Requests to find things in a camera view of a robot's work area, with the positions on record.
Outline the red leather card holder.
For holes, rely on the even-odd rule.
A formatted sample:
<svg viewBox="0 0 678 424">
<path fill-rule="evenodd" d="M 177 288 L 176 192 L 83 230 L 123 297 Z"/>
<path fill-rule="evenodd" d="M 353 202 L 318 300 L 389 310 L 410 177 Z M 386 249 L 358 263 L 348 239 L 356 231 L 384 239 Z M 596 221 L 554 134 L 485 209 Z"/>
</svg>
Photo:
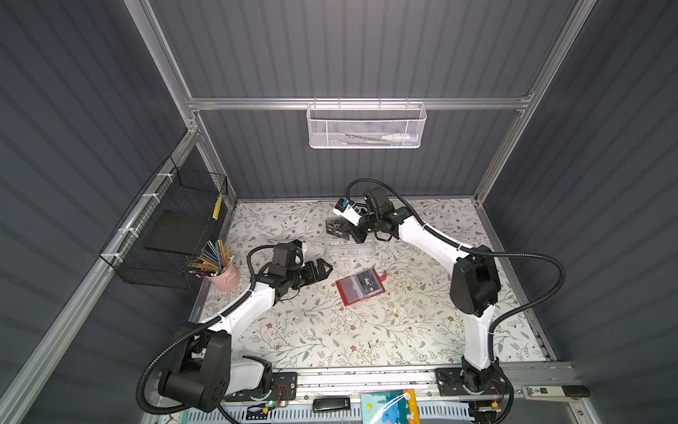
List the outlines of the red leather card holder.
<svg viewBox="0 0 678 424">
<path fill-rule="evenodd" d="M 383 285 L 388 274 L 379 274 L 374 268 L 342 278 L 335 282 L 342 302 L 346 307 L 385 293 Z"/>
</svg>

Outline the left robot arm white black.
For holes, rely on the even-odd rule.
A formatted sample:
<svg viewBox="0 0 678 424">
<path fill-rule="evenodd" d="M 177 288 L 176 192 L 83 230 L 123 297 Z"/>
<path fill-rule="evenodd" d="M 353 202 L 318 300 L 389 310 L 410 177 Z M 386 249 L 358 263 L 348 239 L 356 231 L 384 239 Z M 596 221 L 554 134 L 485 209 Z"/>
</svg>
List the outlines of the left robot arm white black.
<svg viewBox="0 0 678 424">
<path fill-rule="evenodd" d="M 288 292 L 323 282 L 333 271 L 321 258 L 307 260 L 299 240 L 254 247 L 245 264 L 250 277 L 245 291 L 205 321 L 186 323 L 155 359 L 162 368 L 158 392 L 176 403 L 160 409 L 160 415 L 190 408 L 212 412 L 239 394 L 268 397 L 274 384 L 271 363 L 252 355 L 233 359 L 234 340 Z"/>
</svg>

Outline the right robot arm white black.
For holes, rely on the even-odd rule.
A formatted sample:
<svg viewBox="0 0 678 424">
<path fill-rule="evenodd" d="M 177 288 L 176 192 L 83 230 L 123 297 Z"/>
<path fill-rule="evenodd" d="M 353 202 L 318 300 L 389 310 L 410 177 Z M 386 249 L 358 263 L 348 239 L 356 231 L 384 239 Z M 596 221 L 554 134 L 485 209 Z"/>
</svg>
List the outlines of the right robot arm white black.
<svg viewBox="0 0 678 424">
<path fill-rule="evenodd" d="M 370 233 L 387 233 L 448 270 L 450 299 L 464 316 L 463 363 L 478 371 L 491 367 L 490 327 L 501 283 L 494 259 L 486 256 L 487 247 L 476 249 L 450 238 L 425 222 L 408 203 L 395 207 L 382 187 L 366 194 L 362 203 L 339 199 L 333 213 L 350 224 L 349 233 L 358 243 Z"/>
</svg>

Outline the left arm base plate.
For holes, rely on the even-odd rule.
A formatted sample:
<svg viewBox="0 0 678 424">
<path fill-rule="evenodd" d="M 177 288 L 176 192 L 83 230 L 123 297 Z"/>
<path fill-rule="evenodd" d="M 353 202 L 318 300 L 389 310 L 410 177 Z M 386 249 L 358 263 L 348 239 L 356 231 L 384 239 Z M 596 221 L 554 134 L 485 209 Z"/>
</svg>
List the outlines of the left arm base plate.
<svg viewBox="0 0 678 424">
<path fill-rule="evenodd" d="M 292 401 L 296 399 L 298 373 L 274 372 L 261 390 L 242 390 L 224 398 L 226 402 Z"/>
</svg>

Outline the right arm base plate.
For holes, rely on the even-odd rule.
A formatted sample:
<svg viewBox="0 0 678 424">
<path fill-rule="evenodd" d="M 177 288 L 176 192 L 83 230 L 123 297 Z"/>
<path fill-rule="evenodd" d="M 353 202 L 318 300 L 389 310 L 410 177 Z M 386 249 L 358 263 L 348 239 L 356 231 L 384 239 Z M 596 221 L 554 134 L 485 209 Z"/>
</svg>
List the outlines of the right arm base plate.
<svg viewBox="0 0 678 424">
<path fill-rule="evenodd" d="M 473 367 L 440 367 L 434 371 L 442 396 L 508 395 L 512 385 L 496 368 L 476 370 Z"/>
</svg>

